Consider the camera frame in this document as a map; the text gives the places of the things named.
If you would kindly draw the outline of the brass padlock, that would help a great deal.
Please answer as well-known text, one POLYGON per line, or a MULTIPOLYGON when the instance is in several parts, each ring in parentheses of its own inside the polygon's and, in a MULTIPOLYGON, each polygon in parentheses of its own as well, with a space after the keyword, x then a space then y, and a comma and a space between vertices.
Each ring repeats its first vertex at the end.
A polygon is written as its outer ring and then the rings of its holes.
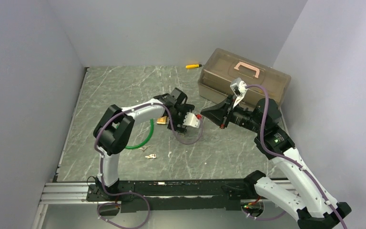
POLYGON ((167 116, 160 117, 156 120, 156 123, 158 125, 166 125, 168 124, 168 117, 167 116))

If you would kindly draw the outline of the small silver key pair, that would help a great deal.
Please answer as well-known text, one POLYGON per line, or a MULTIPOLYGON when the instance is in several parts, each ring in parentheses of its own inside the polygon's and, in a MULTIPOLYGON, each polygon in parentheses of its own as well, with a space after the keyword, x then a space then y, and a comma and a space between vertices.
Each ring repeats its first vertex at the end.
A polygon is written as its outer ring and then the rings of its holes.
POLYGON ((143 152, 146 151, 150 146, 142 146, 140 147, 140 150, 142 150, 143 152))

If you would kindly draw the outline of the silver key bunch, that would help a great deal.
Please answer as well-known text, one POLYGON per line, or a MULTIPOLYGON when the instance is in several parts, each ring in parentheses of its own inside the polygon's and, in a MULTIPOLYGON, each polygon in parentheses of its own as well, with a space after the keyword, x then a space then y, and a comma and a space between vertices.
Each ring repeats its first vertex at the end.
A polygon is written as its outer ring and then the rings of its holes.
POLYGON ((156 154, 150 154, 148 156, 145 156, 145 158, 147 158, 147 159, 155 159, 155 158, 157 158, 157 155, 156 154))

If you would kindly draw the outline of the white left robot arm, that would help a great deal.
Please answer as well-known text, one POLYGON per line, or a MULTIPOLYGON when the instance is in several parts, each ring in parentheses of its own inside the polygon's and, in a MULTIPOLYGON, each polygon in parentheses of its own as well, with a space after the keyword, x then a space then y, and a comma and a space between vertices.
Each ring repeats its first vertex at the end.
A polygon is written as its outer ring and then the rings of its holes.
POLYGON ((100 154, 96 185, 105 200, 118 194, 118 165, 120 153, 129 143, 133 128, 146 121, 168 117, 168 128, 173 134, 184 134, 188 127, 202 126, 200 116, 193 113, 195 106, 187 103, 187 95, 178 88, 170 93, 157 95, 145 103, 131 107, 108 107, 94 129, 94 149, 100 154))

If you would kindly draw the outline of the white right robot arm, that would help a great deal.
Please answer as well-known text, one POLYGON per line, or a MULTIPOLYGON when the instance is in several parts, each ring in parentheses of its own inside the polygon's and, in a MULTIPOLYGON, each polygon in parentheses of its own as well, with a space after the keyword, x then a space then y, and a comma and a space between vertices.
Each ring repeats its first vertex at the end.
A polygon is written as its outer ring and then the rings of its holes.
POLYGON ((294 141, 279 125, 282 114, 273 99, 260 99, 254 110, 234 106, 230 95, 200 114, 224 129, 229 123, 257 134, 257 148, 275 164, 297 191, 282 188, 256 170, 244 178, 244 193, 269 199, 291 215, 301 229, 332 229, 351 213, 346 202, 339 202, 317 181, 301 158, 294 141))

